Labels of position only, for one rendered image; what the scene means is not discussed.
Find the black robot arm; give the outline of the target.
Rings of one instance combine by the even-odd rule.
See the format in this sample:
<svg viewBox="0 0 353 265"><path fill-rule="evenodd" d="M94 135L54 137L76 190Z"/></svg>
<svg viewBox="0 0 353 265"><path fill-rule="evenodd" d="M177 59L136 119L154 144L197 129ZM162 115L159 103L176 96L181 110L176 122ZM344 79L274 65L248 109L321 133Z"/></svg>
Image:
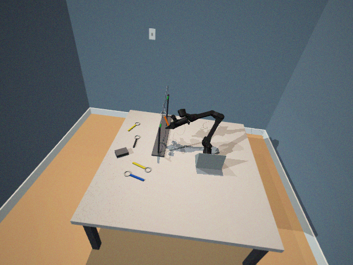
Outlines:
<svg viewBox="0 0 353 265"><path fill-rule="evenodd" d="M185 109L179 109L178 113L179 113L179 116L181 117L180 120L183 125L186 123L188 123L189 125L190 122L193 122L195 120L198 120L200 118L204 118L207 116L212 116L213 118L216 119L209 134L207 135L207 137L205 136L204 139L202 140L202 145L204 146L203 153L211 154L211 151L212 151L212 145L210 144L211 138L214 132L216 131L219 123L224 119L224 115L218 112L215 112L214 110L200 113L200 114L188 114L186 113ZM172 115L171 118L173 119L173 122L178 120L175 115Z"/></svg>

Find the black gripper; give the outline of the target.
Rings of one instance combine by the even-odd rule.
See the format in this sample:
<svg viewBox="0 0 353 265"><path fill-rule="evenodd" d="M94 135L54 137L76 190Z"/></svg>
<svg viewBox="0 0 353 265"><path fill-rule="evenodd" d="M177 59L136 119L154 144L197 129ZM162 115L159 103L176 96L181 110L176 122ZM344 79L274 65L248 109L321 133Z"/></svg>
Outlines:
<svg viewBox="0 0 353 265"><path fill-rule="evenodd" d="M179 119L179 120L177 120L175 122L171 122L170 125L167 126L165 129L175 129L175 128L181 126L181 125L182 125L182 123L181 123L181 120Z"/></svg>

